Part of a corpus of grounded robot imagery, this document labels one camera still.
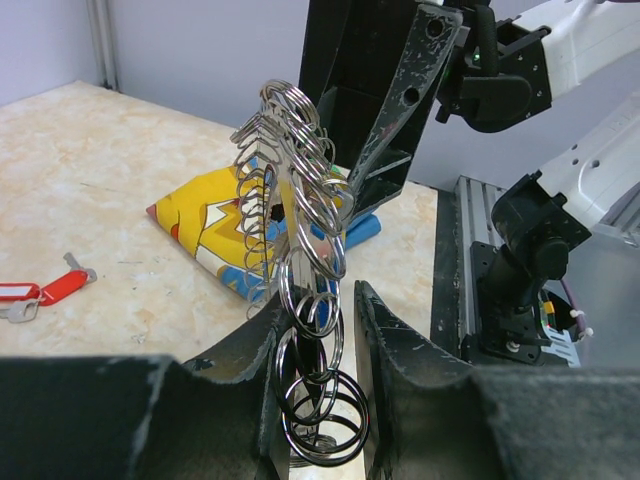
gray wall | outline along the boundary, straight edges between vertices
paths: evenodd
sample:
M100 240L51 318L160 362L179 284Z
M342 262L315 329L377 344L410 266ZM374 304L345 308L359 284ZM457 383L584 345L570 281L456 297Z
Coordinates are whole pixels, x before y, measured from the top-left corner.
M85 0L0 0L0 105L98 82Z
M124 93L232 126L270 78L297 82L304 0L111 0ZM540 0L494 0L497 18ZM639 85L640 53L589 79L554 108L507 132L431 120L411 179L453 188L464 174L509 186L573 145Z

black strip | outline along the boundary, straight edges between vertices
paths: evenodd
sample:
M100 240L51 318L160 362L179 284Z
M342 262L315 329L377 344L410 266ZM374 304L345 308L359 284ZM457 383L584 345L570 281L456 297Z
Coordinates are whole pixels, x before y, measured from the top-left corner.
M431 341L451 355L460 357L457 210L455 194L438 190L436 251L431 302Z

silver key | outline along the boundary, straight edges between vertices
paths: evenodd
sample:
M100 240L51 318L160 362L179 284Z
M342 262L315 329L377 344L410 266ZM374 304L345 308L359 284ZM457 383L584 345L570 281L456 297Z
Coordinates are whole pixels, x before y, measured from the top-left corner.
M93 268L84 268L82 265L80 265L71 252L65 253L63 258L65 259L69 267L71 267L71 270L82 270L83 272L87 273L87 283L93 283L98 279L96 271Z
M36 318L39 304L39 298L14 302L9 308L0 309L0 318L6 318L11 323L30 322Z

table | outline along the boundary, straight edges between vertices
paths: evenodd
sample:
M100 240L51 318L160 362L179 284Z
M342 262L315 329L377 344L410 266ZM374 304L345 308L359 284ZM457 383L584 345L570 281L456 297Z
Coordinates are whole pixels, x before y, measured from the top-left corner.
M67 251L98 281L29 323L0 321L9 356L169 353L180 361L245 321L246 302L200 267L145 208L228 166L233 129L84 83L0 109L1 282L46 285ZM429 336L436 191L407 183L377 211L382 233L347 252L345 354L356 372L353 284ZM362 460L292 478L362 478Z

colorful pouch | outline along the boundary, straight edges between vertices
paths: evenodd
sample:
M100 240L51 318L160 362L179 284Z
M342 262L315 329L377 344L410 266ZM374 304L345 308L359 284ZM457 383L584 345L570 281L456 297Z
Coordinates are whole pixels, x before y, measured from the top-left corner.
M235 167L215 170L195 177L160 199L147 208L147 213L198 263L247 298L252 285L245 283L247 249L240 229L242 212L238 208L237 185ZM277 228L284 228L284 221L274 222L267 237L274 236ZM347 229L345 248L353 248L381 229L372 213L354 219Z

